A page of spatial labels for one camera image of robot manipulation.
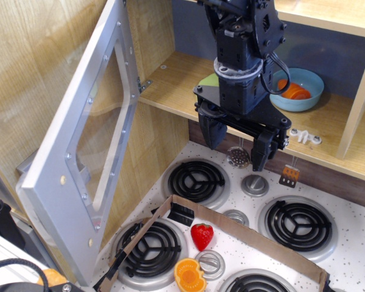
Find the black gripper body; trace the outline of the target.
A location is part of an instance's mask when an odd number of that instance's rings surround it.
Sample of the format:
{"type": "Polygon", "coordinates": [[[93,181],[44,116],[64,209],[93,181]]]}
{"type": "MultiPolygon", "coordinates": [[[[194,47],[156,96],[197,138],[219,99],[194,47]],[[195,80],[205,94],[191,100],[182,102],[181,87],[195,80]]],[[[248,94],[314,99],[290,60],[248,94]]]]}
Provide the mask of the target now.
{"type": "Polygon", "coordinates": [[[279,148],[288,145],[287,130],[291,121],[270,102],[270,95],[280,95],[290,87],[290,72],[278,57],[259,60],[247,70],[214,61],[219,87],[197,85],[196,111],[218,117],[227,127],[254,139],[265,130],[275,131],[279,148]]]}

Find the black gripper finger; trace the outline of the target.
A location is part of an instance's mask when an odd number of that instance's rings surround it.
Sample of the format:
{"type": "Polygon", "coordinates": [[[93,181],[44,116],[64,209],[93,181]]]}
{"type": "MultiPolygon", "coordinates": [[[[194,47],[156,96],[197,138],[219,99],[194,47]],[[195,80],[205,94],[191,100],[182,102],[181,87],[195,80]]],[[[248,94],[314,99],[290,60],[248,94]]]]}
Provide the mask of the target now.
{"type": "Polygon", "coordinates": [[[208,116],[201,111],[198,118],[206,145],[211,150],[216,149],[226,136],[227,126],[218,117],[208,116]]]}
{"type": "Polygon", "coordinates": [[[252,169],[261,172],[269,159],[272,159],[279,148],[277,133],[265,130],[254,139],[251,152],[252,169]]]}

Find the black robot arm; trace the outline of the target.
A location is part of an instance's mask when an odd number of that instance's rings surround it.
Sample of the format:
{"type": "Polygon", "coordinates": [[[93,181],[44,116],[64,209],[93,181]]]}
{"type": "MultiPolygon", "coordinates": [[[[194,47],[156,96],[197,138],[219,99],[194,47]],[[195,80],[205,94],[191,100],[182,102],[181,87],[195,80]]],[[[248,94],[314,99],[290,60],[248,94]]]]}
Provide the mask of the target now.
{"type": "Polygon", "coordinates": [[[250,158],[255,172],[288,144],[291,120],[270,102],[291,85],[274,89],[273,67],[287,78],[289,68],[275,53],[285,41],[284,24],[274,1],[200,1],[217,45],[214,71],[218,86],[194,88],[200,128],[209,148],[215,149],[228,127],[254,139],[250,158]]]}

